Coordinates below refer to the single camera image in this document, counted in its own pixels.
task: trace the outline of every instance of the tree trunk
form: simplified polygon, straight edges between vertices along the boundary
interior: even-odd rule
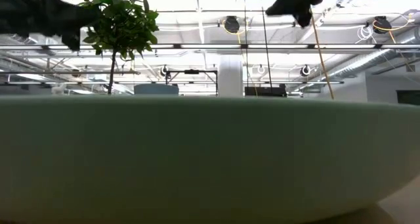
[[[112,52],[112,65],[111,65],[110,86],[108,88],[108,95],[112,94],[112,85],[114,84],[114,69],[116,67],[116,56],[117,56],[117,51],[114,49]]]

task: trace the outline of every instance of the white column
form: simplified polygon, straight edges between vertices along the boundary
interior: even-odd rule
[[[224,55],[219,64],[220,97],[243,97],[242,56]]]

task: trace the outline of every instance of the large round planter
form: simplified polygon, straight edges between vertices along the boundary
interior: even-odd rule
[[[270,99],[2,98],[0,219],[303,223],[420,173],[420,109]]]

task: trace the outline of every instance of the black cable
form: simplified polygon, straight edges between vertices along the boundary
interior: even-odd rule
[[[244,14],[245,14],[245,45],[248,45],[248,33],[247,33],[247,0],[243,0]],[[246,61],[247,61],[247,95],[249,94],[249,68],[248,68],[248,46],[245,49]]]
[[[261,0],[261,12],[262,12],[262,22],[264,24],[264,37],[265,37],[265,50],[266,50],[266,53],[267,53],[268,77],[270,78],[271,94],[273,94],[273,83],[272,83],[272,79],[271,79],[270,57],[268,55],[267,29],[266,29],[266,25],[265,25],[265,13],[264,13],[263,0]]]

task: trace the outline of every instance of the yellow cable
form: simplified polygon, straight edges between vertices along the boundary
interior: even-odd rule
[[[326,66],[325,66],[324,60],[322,58],[322,52],[321,52],[321,47],[320,47],[320,40],[318,39],[318,32],[316,31],[315,19],[314,19],[314,16],[313,15],[312,15],[312,26],[314,27],[315,39],[316,39],[316,44],[318,46],[318,52],[320,54],[322,70],[324,71],[325,80],[327,81],[327,84],[328,84],[329,93],[331,94],[331,99],[334,100],[333,88],[331,87],[331,84],[329,82],[329,77],[328,77],[328,74],[327,74],[327,71],[326,71]]]
[[[223,27],[223,29],[226,31],[226,33],[228,33],[228,34],[232,34],[232,35],[236,35],[237,37],[238,37],[238,43],[239,43],[239,45],[241,45],[241,37],[240,37],[240,35],[241,34],[243,34],[243,33],[245,33],[245,30],[244,31],[242,31],[242,32],[240,32],[240,33],[236,33],[236,34],[234,34],[234,33],[231,33],[231,32],[229,32],[225,27],[224,27],[224,23],[226,22],[226,20],[223,20],[223,22],[222,22],[222,27]],[[243,61],[244,62],[246,62],[246,59],[245,59],[245,57],[243,56],[243,54],[242,54],[242,48],[241,48],[241,56],[242,56],[242,59],[243,59]],[[247,70],[247,73],[248,73],[248,78],[251,80],[251,83],[254,85],[254,89],[255,89],[255,96],[257,96],[258,97],[258,92],[257,92],[257,86],[254,84],[254,81],[252,80],[252,78],[251,78],[251,74],[249,73],[249,69]]]
[[[381,27],[378,27],[378,26],[376,26],[376,25],[375,25],[375,23],[377,22],[376,20],[375,20],[375,21],[373,21],[372,25],[373,25],[373,27],[377,28],[378,30],[383,30],[383,31],[395,31],[395,30],[401,30],[402,28],[407,27],[407,25],[410,23],[410,20],[411,20],[411,14],[409,14],[409,15],[408,15],[408,20],[407,20],[407,23],[406,23],[406,24],[404,24],[404,25],[403,25],[403,26],[401,26],[401,27],[394,28],[394,29],[387,29],[387,28],[381,28]]]
[[[395,37],[394,37],[394,34],[392,34],[392,31],[390,31],[390,32],[389,32],[389,35],[391,36],[391,39],[392,39],[392,41],[394,42],[394,44],[396,44]],[[405,56],[404,56],[401,52],[400,52],[400,55],[401,55],[402,59],[404,60],[404,63],[406,64],[406,66],[407,66],[409,69],[411,69],[411,66],[408,64],[408,61],[407,61],[407,59],[405,58]]]

